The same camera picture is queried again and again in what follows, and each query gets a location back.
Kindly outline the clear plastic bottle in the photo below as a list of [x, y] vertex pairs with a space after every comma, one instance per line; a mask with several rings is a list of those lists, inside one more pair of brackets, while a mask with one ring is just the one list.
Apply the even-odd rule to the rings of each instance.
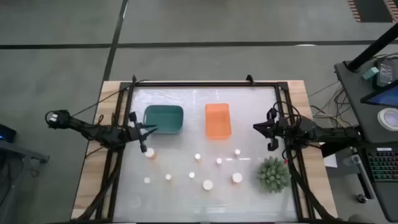
[[361, 163], [361, 158], [357, 154], [343, 159], [343, 164], [346, 166], [358, 166]]

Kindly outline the green artificial succulent plant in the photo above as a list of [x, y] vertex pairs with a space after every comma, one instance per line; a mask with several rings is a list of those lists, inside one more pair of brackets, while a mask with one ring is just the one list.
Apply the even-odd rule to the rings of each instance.
[[257, 179], [265, 189], [273, 194], [281, 193], [290, 185], [290, 173], [285, 162], [277, 157], [265, 158], [258, 170]]

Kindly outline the small teal box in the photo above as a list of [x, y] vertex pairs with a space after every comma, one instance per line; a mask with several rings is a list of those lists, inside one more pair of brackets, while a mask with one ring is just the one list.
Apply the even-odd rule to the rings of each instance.
[[363, 79], [369, 80], [372, 77], [374, 77], [375, 75], [377, 75], [378, 73], [379, 73], [379, 69], [377, 67], [371, 67], [369, 70], [364, 72], [361, 76]]

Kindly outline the striped-edge dark floor mat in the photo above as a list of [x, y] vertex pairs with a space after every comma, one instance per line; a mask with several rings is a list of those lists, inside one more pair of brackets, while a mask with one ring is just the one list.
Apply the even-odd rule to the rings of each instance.
[[349, 9], [356, 22], [389, 23], [396, 20], [392, 10], [395, 2], [389, 0], [347, 0]]

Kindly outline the white paper sheet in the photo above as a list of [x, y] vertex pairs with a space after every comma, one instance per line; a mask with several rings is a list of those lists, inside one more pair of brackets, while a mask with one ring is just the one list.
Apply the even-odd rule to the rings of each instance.
[[331, 167], [331, 168], [337, 168], [338, 167], [335, 154], [332, 154], [330, 156], [324, 157], [323, 158], [323, 162], [324, 162], [324, 165], [326, 167]]

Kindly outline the grey cart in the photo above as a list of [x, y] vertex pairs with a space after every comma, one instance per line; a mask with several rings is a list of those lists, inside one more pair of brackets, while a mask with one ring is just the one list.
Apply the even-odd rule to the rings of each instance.
[[6, 224], [16, 204], [22, 180], [30, 172], [31, 160], [48, 163], [50, 156], [0, 141], [0, 224]]

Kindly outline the black device with blue light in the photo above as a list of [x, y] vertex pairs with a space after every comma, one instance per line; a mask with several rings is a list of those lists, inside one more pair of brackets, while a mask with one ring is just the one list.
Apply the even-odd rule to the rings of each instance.
[[15, 141], [17, 132], [3, 124], [0, 124], [0, 141], [13, 143]]

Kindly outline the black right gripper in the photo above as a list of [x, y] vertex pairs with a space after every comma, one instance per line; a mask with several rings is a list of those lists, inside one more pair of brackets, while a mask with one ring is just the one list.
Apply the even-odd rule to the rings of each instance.
[[271, 108], [267, 112], [266, 122], [253, 125], [253, 128], [256, 131], [261, 133], [265, 138], [269, 138], [271, 140], [267, 145], [269, 151], [275, 151], [279, 147], [279, 141], [275, 137], [284, 137], [285, 132], [290, 126], [289, 119], [284, 115], [282, 117], [278, 117], [276, 120], [278, 114], [280, 113], [275, 108]]

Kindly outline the white plastic table sheet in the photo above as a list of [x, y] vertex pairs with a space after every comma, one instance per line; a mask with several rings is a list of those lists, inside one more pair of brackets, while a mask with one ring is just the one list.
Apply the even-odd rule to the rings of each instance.
[[[274, 222], [297, 218], [292, 190], [269, 193], [257, 179], [261, 162], [280, 157], [283, 146], [267, 150], [268, 140], [253, 125], [266, 120], [277, 98], [271, 86], [213, 88], [138, 88], [131, 109], [138, 119], [150, 105], [183, 108], [178, 134], [151, 134], [146, 146], [155, 159], [146, 158], [138, 142], [127, 144], [121, 165], [114, 221], [116, 222]], [[229, 104], [232, 134], [226, 140], [206, 136], [205, 105]], [[234, 150], [241, 154], [234, 157]], [[201, 155], [201, 162], [195, 160]], [[216, 165], [216, 159], [223, 163]], [[243, 181], [231, 183], [239, 172]], [[165, 175], [171, 174], [172, 180]], [[214, 187], [206, 191], [204, 180]]]

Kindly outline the orange plastic bin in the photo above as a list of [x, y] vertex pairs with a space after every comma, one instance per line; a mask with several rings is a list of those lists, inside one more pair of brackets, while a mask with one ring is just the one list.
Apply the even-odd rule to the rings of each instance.
[[231, 137], [229, 104], [213, 103], [205, 105], [206, 136], [212, 140], [226, 140]]

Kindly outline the backlit black keyboard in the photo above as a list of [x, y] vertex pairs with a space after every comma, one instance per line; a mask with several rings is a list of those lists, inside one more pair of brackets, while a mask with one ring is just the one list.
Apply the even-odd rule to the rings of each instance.
[[370, 149], [366, 156], [375, 182], [398, 182], [398, 150]]

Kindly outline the teal plastic bin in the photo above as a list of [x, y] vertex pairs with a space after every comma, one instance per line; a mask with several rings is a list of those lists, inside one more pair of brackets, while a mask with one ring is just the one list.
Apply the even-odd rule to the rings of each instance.
[[155, 125], [156, 134], [178, 134], [183, 126], [183, 108], [178, 105], [150, 105], [144, 111], [145, 125]]

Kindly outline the grey side desk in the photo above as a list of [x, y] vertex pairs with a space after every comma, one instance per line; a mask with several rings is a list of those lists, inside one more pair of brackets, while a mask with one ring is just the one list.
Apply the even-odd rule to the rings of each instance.
[[384, 129], [376, 120], [377, 113], [385, 106], [360, 102], [361, 98], [373, 92], [371, 84], [363, 80], [359, 73], [349, 71], [344, 62], [337, 63], [334, 68], [359, 123], [359, 132], [365, 142], [359, 154], [365, 160], [365, 169], [373, 190], [386, 219], [398, 222], [398, 173], [386, 174], [386, 180], [377, 179], [369, 160], [372, 155], [379, 154], [377, 148], [391, 148], [391, 153], [398, 155], [398, 133]]

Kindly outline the black slanted pole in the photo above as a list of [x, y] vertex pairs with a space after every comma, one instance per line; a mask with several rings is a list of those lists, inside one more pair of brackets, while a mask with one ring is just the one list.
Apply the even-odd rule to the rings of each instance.
[[354, 60], [347, 64], [347, 69], [351, 72], [357, 71], [364, 63], [373, 58], [384, 47], [398, 38], [398, 22], [388, 31], [375, 40], [369, 47], [360, 53]]

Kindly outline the white tape roll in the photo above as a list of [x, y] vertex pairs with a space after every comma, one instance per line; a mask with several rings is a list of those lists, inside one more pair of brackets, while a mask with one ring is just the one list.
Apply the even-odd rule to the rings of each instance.
[[386, 130], [398, 131], [398, 109], [384, 108], [377, 114], [379, 124]]

